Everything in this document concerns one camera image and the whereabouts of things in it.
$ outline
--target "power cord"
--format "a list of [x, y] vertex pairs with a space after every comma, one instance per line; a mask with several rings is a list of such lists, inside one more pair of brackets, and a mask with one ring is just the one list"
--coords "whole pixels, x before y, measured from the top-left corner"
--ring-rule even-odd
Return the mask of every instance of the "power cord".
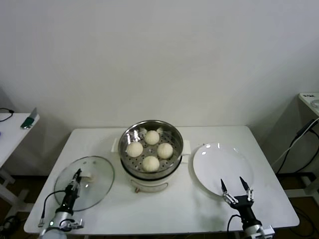
[[229, 219], [229, 221], [228, 221], [228, 224], [227, 224], [227, 238], [228, 238], [228, 239], [230, 239], [230, 234], [229, 234], [230, 222], [231, 222], [231, 220], [232, 220], [234, 217], [239, 217], [239, 218], [241, 218], [241, 216], [238, 215], [238, 214], [234, 214], [234, 215], [232, 215], [232, 216], [230, 217], [230, 219]]
[[290, 152], [290, 149], [292, 148], [292, 145], [294, 145], [294, 142], [295, 142], [297, 139], [298, 139], [298, 138], [295, 137], [295, 138], [293, 139], [293, 141], [291, 141], [291, 143], [290, 143], [290, 145], [289, 145], [289, 149], [288, 149], [288, 151], [286, 152], [284, 161], [281, 163], [281, 165], [280, 165], [280, 167], [279, 167], [279, 169], [278, 169], [276, 175], [277, 175], [277, 174], [280, 172], [280, 170], [283, 168], [283, 166], [284, 166], [284, 164], [285, 164], [285, 162], [286, 162], [286, 160], [287, 160], [287, 156], [288, 156], [288, 154], [289, 154], [289, 152]]
[[3, 121], [6, 121], [7, 119], [11, 118], [14, 111], [13, 110], [10, 110], [10, 109], [7, 109], [7, 108], [0, 108], [0, 110], [6, 110], [6, 111], [9, 111], [9, 113], [11, 114], [9, 117], [5, 118], [4, 120], [0, 120], [0, 122], [3, 122]]
[[315, 232], [317, 232], [317, 233], [319, 234], [319, 230], [316, 228], [316, 226], [315, 226], [314, 222], [311, 220], [311, 218], [310, 218], [303, 210], [301, 210], [300, 208], [298, 208], [298, 207], [296, 207], [296, 206], [293, 206], [293, 207], [294, 207], [295, 211], [296, 211], [296, 209], [299, 211], [299, 212], [296, 211], [296, 213], [297, 213], [298, 216], [303, 217], [308, 223], [310, 223], [311, 228], [312, 228], [312, 231], [311, 231], [310, 233], [306, 234], [306, 235], [303, 235], [303, 234], [300, 234], [300, 233], [298, 233], [298, 232], [295, 232], [293, 229], [289, 229], [289, 230], [290, 230], [293, 234], [295, 234], [295, 235], [297, 235], [297, 236], [299, 236], [299, 237], [301, 237], [301, 238], [309, 238], [309, 237], [311, 237]]
[[[318, 140], [319, 140], [319, 135], [318, 135], [316, 132], [314, 132], [312, 129], [309, 130], [309, 132], [310, 132], [310, 133], [313, 133], [315, 136], [317, 136], [317, 138], [318, 138]], [[308, 167], [308, 165], [311, 164], [311, 163], [314, 161], [314, 159], [316, 158], [316, 156], [318, 155], [318, 153], [319, 153], [319, 144], [318, 144], [317, 151], [316, 151], [316, 153], [313, 155], [313, 157], [311, 158], [311, 160], [310, 160], [304, 167], [298, 169], [298, 170], [295, 171], [294, 173], [298, 173], [298, 172], [300, 172], [301, 170], [303, 170], [304, 168]]]
[[318, 123], [318, 122], [317, 122], [318, 120], [319, 120], [319, 118], [317, 118], [316, 120], [312, 119], [312, 120], [309, 121], [301, 130], [299, 130], [299, 131], [297, 132], [296, 137], [295, 137], [295, 138], [293, 139], [293, 141], [291, 142], [289, 148], [288, 148], [286, 151], [284, 151], [284, 152], [282, 153], [282, 155], [280, 155], [280, 157], [279, 157], [277, 160], [275, 160], [275, 161], [271, 164], [272, 166], [275, 165], [275, 164], [282, 158], [282, 156], [284, 156], [284, 155], [286, 154], [286, 155], [285, 155], [285, 159], [284, 159], [284, 161], [282, 162], [282, 164], [281, 164], [279, 170], [276, 172], [276, 174], [278, 174], [278, 173], [280, 172], [280, 170], [282, 169], [282, 167], [284, 166], [284, 164], [285, 164], [285, 162], [286, 162], [286, 160], [287, 160], [287, 156], [288, 156], [288, 154], [289, 154], [290, 149], [291, 149], [291, 148], [297, 143], [297, 141], [298, 141], [300, 138], [302, 138], [308, 131], [312, 130], [312, 128]]
[[48, 198], [53, 195], [53, 194], [56, 194], [56, 193], [65, 193], [64, 190], [58, 190], [58, 191], [55, 191], [53, 193], [50, 193], [48, 196], [46, 196], [45, 200], [44, 200], [44, 203], [43, 203], [43, 210], [42, 210], [42, 215], [41, 215], [41, 219], [40, 219], [40, 222], [39, 222], [39, 225], [38, 227], [41, 227], [44, 225], [44, 217], [45, 217], [45, 204], [46, 204], [46, 200], [48, 200]]
[[9, 238], [15, 231], [18, 230], [21, 220], [17, 216], [7, 217], [1, 224], [0, 235], [3, 238]]

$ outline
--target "metal rim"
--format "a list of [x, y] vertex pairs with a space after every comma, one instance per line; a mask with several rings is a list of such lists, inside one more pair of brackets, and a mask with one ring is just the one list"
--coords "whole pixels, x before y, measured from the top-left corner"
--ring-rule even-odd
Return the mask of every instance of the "metal rim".
[[127, 170], [127, 168], [125, 167], [125, 165], [123, 164], [122, 161], [121, 161], [121, 164], [122, 164], [124, 170], [125, 170], [128, 174], [130, 174], [132, 177], [134, 177], [134, 178], [136, 178], [136, 179], [143, 180], [143, 181], [157, 181], [157, 180], [164, 179], [164, 178], [170, 176], [173, 172], [175, 172], [175, 171], [177, 170], [177, 168], [179, 167], [179, 165], [180, 165], [180, 163], [181, 163], [181, 160], [182, 160], [182, 156], [180, 157], [180, 161], [179, 161], [178, 165], [176, 166], [176, 168], [175, 168], [172, 172], [170, 172], [169, 174], [167, 174], [167, 175], [165, 175], [165, 176], [163, 176], [163, 177], [161, 177], [161, 178], [155, 178], [155, 179], [140, 178], [140, 177], [134, 175], [133, 173], [131, 173], [129, 170]]
[[[136, 123], [136, 124], [130, 126], [128, 129], [126, 129], [125, 132], [124, 132], [124, 133], [121, 135], [121, 137], [120, 137], [119, 144], [118, 144], [118, 152], [119, 152], [119, 154], [120, 154], [121, 162], [122, 162], [122, 155], [121, 155], [121, 144], [120, 144], [120, 142], [121, 142], [122, 138], [125, 137], [126, 134], [128, 134], [128, 133], [129, 133], [132, 129], [134, 129], [135, 127], [143, 126], [143, 125], [146, 124], [146, 123], [166, 124], [167, 126], [174, 128], [174, 129], [175, 129], [175, 133], [177, 133], [178, 137], [182, 139], [182, 136], [181, 136], [180, 132], [178, 131], [178, 129], [177, 129], [175, 126], [173, 126], [172, 124], [167, 123], [167, 122], [165, 122], [165, 121], [151, 119], [151, 120], [144, 120], [144, 121], [138, 122], [138, 123]], [[183, 149], [183, 147], [184, 147], [184, 145], [183, 145], [183, 140], [181, 140], [181, 142], [180, 142], [180, 147], [181, 147], [181, 149]], [[179, 158], [179, 162], [178, 162], [177, 167], [179, 166], [179, 164], [180, 164], [180, 162], [181, 162], [181, 157], [180, 157], [180, 156], [181, 156], [181, 152], [180, 152], [179, 156], [177, 157], [177, 158]], [[158, 174], [158, 173], [160, 173], [160, 172], [164, 172], [164, 171], [166, 171], [166, 170], [167, 170], [167, 168], [164, 169], [164, 170], [156, 171], [156, 172], [143, 172], [143, 173], [144, 173], [144, 174], [147, 174], [147, 175], [156, 175], [156, 174]]]

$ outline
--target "white wall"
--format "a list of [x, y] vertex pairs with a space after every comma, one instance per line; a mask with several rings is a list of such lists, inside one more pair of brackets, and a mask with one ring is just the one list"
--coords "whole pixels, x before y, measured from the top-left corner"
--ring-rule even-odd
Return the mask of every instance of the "white wall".
[[246, 124], [274, 160], [300, 127], [296, 94], [319, 91], [318, 9], [317, 0], [0, 1], [0, 94], [41, 114], [6, 167], [47, 174], [72, 129], [145, 119]]

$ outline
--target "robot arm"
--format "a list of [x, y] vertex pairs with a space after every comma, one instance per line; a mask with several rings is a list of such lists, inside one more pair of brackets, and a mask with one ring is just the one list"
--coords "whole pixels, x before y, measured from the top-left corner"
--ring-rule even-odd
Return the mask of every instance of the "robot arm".
[[[73, 219], [73, 206], [79, 197], [81, 183], [81, 169], [73, 176], [72, 181], [65, 188], [65, 196], [61, 206], [55, 211], [54, 218], [50, 220], [39, 235], [40, 239], [65, 239], [65, 232], [84, 227], [83, 220]], [[43, 219], [40, 220], [39, 227], [43, 226]]]
[[228, 193], [227, 188], [221, 179], [221, 188], [223, 191], [223, 199], [230, 205], [231, 208], [236, 209], [241, 217], [243, 224], [243, 230], [245, 231], [246, 237], [251, 239], [271, 239], [275, 234], [274, 229], [264, 229], [262, 223], [256, 219], [252, 205], [254, 204], [254, 191], [249, 188], [248, 184], [240, 177], [240, 181], [246, 191], [246, 195], [233, 197]]

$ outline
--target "white table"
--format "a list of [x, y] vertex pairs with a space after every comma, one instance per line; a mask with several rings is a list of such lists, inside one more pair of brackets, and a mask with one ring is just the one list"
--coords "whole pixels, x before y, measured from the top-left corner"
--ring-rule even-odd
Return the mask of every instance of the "white table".
[[[115, 182], [109, 194], [96, 206], [76, 212], [85, 227], [73, 230], [78, 235], [178, 234], [226, 231], [227, 222], [237, 211], [221, 198], [208, 193], [199, 184], [189, 163], [182, 163], [173, 183], [158, 193], [134, 193], [120, 157], [111, 152], [112, 143], [124, 128], [76, 129], [70, 135], [53, 167], [25, 225], [27, 233], [39, 233], [37, 227], [43, 201], [53, 191], [59, 173], [71, 162], [84, 156], [98, 155], [111, 161], [115, 168]], [[265, 225], [275, 228], [299, 224], [291, 203], [277, 180], [259, 145], [246, 126], [179, 127], [184, 139], [190, 140], [192, 154], [209, 142], [225, 142], [238, 148], [249, 160], [255, 176], [255, 204], [253, 211]], [[54, 197], [47, 202], [45, 221], [54, 216], [58, 207]], [[232, 231], [242, 230], [239, 219], [231, 223]]]
[[[306, 106], [308, 106], [315, 114], [317, 117], [319, 117], [319, 108], [314, 107], [311, 105], [311, 102], [313, 100], [319, 100], [319, 92], [311, 92], [311, 93], [300, 93], [299, 94], [299, 99], [305, 103]], [[306, 176], [301, 177], [303, 180], [304, 184], [306, 185], [305, 188], [302, 189], [289, 189], [285, 190], [287, 196], [289, 198], [303, 198], [303, 197], [312, 197], [314, 201], [317, 203], [319, 206], [319, 178], [317, 178], [315, 181], [311, 182], [310, 179]]]
[[[0, 120], [3, 120], [11, 114], [0, 114]], [[0, 168], [18, 147], [24, 137], [30, 132], [30, 129], [21, 129], [20, 126], [30, 114], [14, 113], [12, 117], [6, 121], [0, 122]], [[33, 125], [39, 120], [39, 115], [35, 118]], [[0, 170], [0, 177], [5, 179], [0, 184], [0, 197], [12, 205], [6, 217], [15, 215], [17, 212], [30, 212], [33, 204], [24, 203], [24, 199], [28, 194], [28, 190], [23, 189], [18, 196], [10, 192], [6, 186], [8, 183], [14, 183], [14, 179], [3, 169]]]

